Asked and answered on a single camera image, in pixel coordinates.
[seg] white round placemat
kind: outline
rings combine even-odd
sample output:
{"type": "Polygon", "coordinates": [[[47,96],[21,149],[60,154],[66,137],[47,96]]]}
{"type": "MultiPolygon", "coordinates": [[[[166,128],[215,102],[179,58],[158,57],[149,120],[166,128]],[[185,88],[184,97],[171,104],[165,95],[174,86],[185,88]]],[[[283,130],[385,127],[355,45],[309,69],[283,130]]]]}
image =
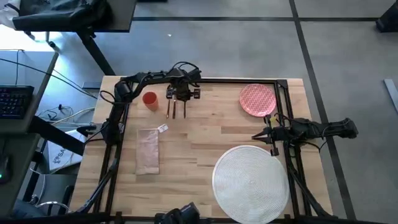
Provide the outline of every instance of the white round placemat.
{"type": "Polygon", "coordinates": [[[273,221],[289,199],[289,183],[282,164],[256,146],[234,147],[218,159],[213,191],[223,211],[242,224],[273,221]]]}

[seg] floor tile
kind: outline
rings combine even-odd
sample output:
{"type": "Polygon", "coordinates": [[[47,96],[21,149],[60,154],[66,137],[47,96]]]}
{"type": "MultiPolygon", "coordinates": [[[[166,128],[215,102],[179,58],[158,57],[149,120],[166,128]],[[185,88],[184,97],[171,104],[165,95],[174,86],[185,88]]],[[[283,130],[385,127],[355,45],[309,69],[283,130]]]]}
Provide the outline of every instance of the floor tile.
{"type": "Polygon", "coordinates": [[[398,114],[383,79],[398,83],[398,34],[380,34],[373,22],[303,22],[302,27],[329,121],[349,117],[359,131],[356,139],[335,138],[357,218],[393,223],[398,114]]]}
{"type": "Polygon", "coordinates": [[[300,17],[380,17],[395,0],[295,0],[300,17]]]}
{"type": "Polygon", "coordinates": [[[138,3],[134,16],[292,16],[289,0],[169,0],[138,3]]]}
{"type": "Polygon", "coordinates": [[[119,75],[178,61],[198,65],[204,77],[305,74],[293,22],[133,22],[130,34],[99,34],[96,41],[119,75]]]}

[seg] gray floor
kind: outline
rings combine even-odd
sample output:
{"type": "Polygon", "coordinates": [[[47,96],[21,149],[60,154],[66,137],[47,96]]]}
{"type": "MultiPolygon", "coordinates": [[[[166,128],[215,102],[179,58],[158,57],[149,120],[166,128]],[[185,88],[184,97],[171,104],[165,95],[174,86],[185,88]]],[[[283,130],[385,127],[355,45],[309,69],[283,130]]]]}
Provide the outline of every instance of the gray floor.
{"type": "MultiPolygon", "coordinates": [[[[395,0],[295,0],[300,17],[379,17],[395,0]]],[[[139,4],[145,17],[291,17],[289,0],[169,0],[139,4]]],[[[356,216],[394,223],[398,212],[398,114],[382,82],[398,83],[398,34],[373,22],[302,22],[330,121],[351,118],[356,139],[335,138],[356,216]]],[[[74,81],[100,81],[102,72],[72,33],[53,33],[61,48],[56,69],[74,81]]],[[[118,75],[197,64],[206,77],[303,78],[314,120],[319,114],[293,22],[134,21],[128,34],[98,34],[96,42],[118,75]]],[[[39,110],[63,103],[75,111],[94,100],[54,81],[39,110]],[[73,97],[65,98],[64,91],[73,97]]],[[[335,215],[345,217],[327,147],[321,152],[335,215]]]]}

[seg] label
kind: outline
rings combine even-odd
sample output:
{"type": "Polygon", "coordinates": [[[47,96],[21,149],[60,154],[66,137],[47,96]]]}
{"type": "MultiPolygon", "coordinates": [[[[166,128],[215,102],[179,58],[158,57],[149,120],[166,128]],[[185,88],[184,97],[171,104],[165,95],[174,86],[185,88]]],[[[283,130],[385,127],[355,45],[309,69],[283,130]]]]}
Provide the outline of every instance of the label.
{"type": "Polygon", "coordinates": [[[169,127],[167,127],[167,124],[162,124],[160,125],[157,129],[159,130],[160,133],[168,130],[169,127]]]}

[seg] red plate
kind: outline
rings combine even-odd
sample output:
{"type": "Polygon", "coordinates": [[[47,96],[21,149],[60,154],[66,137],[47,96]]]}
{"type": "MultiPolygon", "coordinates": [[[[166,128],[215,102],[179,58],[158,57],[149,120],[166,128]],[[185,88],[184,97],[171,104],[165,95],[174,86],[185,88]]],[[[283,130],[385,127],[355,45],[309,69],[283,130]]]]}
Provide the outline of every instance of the red plate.
{"type": "Polygon", "coordinates": [[[276,99],[272,89],[261,84],[245,86],[239,96],[242,108],[250,115],[264,117],[275,109],[276,99]]]}

